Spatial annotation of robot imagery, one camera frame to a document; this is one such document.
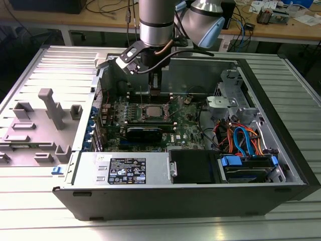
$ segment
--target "blue cable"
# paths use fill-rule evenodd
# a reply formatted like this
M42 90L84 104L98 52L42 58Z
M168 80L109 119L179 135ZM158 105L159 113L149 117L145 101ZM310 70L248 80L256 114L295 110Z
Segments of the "blue cable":
M243 157L246 157L245 151L239 146L239 144L237 142L238 130L242 130L244 132L247 151L249 152L249 155L254 156L255 154L254 154L253 148L251 146L250 136L244 127L238 127L234 130L233 140L234 140L234 144L235 144L236 148L242 153Z
M241 26L242 28L242 39L241 39L241 43L239 45L238 50L236 51L237 53L241 50L241 48L243 47L243 41L244 41L244 37L245 37L245 31L244 31L244 27L242 25L242 23L240 21L238 21L237 19L235 19L235 21Z

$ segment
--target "cable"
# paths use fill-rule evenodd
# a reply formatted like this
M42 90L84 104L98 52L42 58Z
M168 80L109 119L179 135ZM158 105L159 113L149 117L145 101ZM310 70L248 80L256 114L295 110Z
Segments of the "cable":
M180 53L197 53L197 54L204 54L204 55L208 55L213 57L214 54L207 52L207 51L203 51L203 50L195 50L195 49L186 49L186 50L177 50L175 52L172 52L170 54L168 54L165 58L163 58L158 64L156 64L154 67L145 70L145 71L137 71L136 74L147 74L152 72L153 70L157 69L161 64L163 64L167 59L171 58L174 55L180 54Z
M100 11L104 11L103 9L104 9L105 7L113 6L113 5L118 5L118 4L120 4L121 2L122 2L122 0L120 0L119 2L117 2L117 3L115 3L115 4L106 4L106 5L104 5L104 6L100 6L99 0L97 0L97 5L98 5L98 8L99 8ZM107 18L111 18L111 19L113 19L113 20L116 20L116 17L111 16L111 15L115 15L114 12L111 12L111 13L100 13L100 14L103 15L103 16L105 16L105 17L107 17Z
M249 134L248 134L248 132L245 130L244 127L237 127L237 128L234 130L233 140L234 140L234 145L235 145L235 147L243 154L244 157L246 156L245 151L243 151L243 149L239 146L239 144L238 144L238 142L237 142L237 133L238 133L238 130L243 131L243 133L244 133L244 135L245 135L245 141L246 141L247 151L248 151L249 155L253 156L253 155L254 155L254 152L253 152L253 149L252 149L252 147L251 147L250 137L249 137Z
M178 32L180 33L180 35L183 35L182 32L181 32L181 30L180 30L180 28L177 26L176 23L174 23L174 27L178 30Z
M171 45L173 44L174 40L171 39L166 45L165 47L163 47L161 50L154 52L154 54L157 55L161 55L162 53L164 53L168 48L171 47Z
M206 135L204 133L204 130L202 130L202 127L201 127L201 112L202 112L202 109L205 106L205 104L206 104L206 101L203 102L203 104L202 104L202 106L200 108L199 114L198 114L198 126L199 126L199 129L200 129L201 133L203 134L203 136L205 136L205 138L208 139L213 144L213 147L215 147L217 151L221 152L221 150L218 148L217 144L211 138L209 138L208 135Z
M189 36L188 36L187 33L185 32L185 29L184 29L184 27L183 27L182 21L181 21L181 19L180 19L179 14L177 13L177 11L175 11L175 16L176 16L177 22L179 23L178 26L182 29L185 37L186 37L187 39L189 39Z
M127 1L127 12L126 12L126 23L127 23L127 28L126 28L126 36L127 36L127 42L128 46L130 46L129 42L129 23L131 22L131 12L130 12L130 0Z
M27 32L31 37L33 37L32 33L30 33L30 31L29 31L29 30L15 17L15 15L10 11L10 9L9 9L7 3L6 3L6 0L3 0L3 2L4 2L4 5L5 5L7 11L8 11L9 14L11 15L11 17L13 17L13 18L17 21L17 23L20 24L20 26L23 27L23 28L26 30L26 32Z
M244 41L245 31L244 31L244 27L243 27L242 23L241 23L239 20L237 20L237 19L235 19L235 21L236 21L238 24L240 24L240 26L241 26L241 28L242 28L242 39L241 39L241 43L240 43L240 45L239 45L238 50L236 51L236 52L238 53L238 52L240 51L241 46L242 46L243 41Z
M136 13L135 13L135 2L134 2L134 0L132 0L132 12L134 13L135 37L136 37L136 41L137 41L138 37L137 37Z
M101 14L101 13L105 14L105 13L112 13L112 12L116 12L118 10L127 8L127 6L124 6L124 7L113 9L113 10L110 10L110 11L99 11L99 12L97 12L97 11L89 9L89 7L88 7L91 3L95 2L95 1L97 1L97 0L91 0L90 2L88 2L86 4L86 6L85 6L86 10L88 10L88 11L90 11L92 13L96 13L96 14Z
M194 89L194 88L202 89L202 90L204 90L205 93L208 93L204 87L202 87L202 86L200 86L200 85L193 85L191 88L189 88L189 89L186 91L186 94L188 95L188 94L190 93L191 89Z

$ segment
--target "desk leg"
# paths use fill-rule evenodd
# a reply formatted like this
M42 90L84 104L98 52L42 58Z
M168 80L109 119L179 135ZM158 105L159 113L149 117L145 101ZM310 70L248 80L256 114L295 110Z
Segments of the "desk leg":
M67 26L63 26L61 29L61 34L64 39L66 46L74 46L74 41L72 40L71 32Z
M234 35L223 34L223 39L220 45L219 52L227 52L229 49L231 41L234 39Z

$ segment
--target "black box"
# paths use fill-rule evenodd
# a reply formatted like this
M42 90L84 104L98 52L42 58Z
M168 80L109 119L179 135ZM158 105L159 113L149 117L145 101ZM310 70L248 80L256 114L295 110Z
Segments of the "black box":
M223 29L228 29L230 26L230 22L233 17L233 12L235 9L235 1L234 0L223 0L221 3L221 7L223 9L223 17L225 18L225 23Z
M14 10L80 14L87 0L9 0Z

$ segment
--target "wooden desk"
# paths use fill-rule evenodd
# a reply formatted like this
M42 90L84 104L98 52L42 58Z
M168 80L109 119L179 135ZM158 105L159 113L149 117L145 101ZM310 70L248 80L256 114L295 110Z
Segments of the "wooden desk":
M66 45L73 45L70 35L71 30L79 31L95 31L95 32L126 32L126 8L116 11L113 15L116 19L113 20L102 14L92 13L86 9L78 15L64 14L64 13L47 13L47 12L33 12L33 11L15 11L6 0L11 12L25 27L44 28L44 29L58 29L62 32L64 42ZM118 0L100 0L100 5L117 3ZM106 11L127 6L127 1L123 1L118 5L106 7ZM93 2L89 5L89 9L98 12L98 4ZM138 18L138 5L135 5L136 17ZM3 0L0 0L0 25L4 26L19 26L17 21L7 11ZM130 33L134 33L133 21L129 25Z
M100 0L100 5L102 6L104 4L112 4L116 2L118 2L118 0ZM123 1L116 6L106 7L105 9L112 10L125 6L126 1ZM115 20L103 16L102 14L89 12L86 9L84 9L79 15L71 15L62 13L14 11L10 5L9 8L15 17L18 18L26 27L59 29L63 34L66 45L73 44L70 36L71 30L126 32L126 8L115 12ZM98 5L96 2L89 5L89 8L91 10L98 11ZM310 27L294 19L290 19L287 25L261 25L256 22L257 14L248 13L249 8L250 7L239 7L241 15L247 19L247 22L255 24L252 36L253 41L318 44L321 40L321 25ZM135 5L135 9L136 16L138 18L138 5ZM321 12L321 6L313 4L311 10L320 10ZM307 14L314 15L315 12L307 12ZM0 25L19 25L8 13L2 0L0 0ZM133 33L133 24L130 24L130 32ZM240 30L238 29L236 22L232 21L230 28L221 32L220 38L223 38L225 41L230 41L232 39L236 39L239 33Z

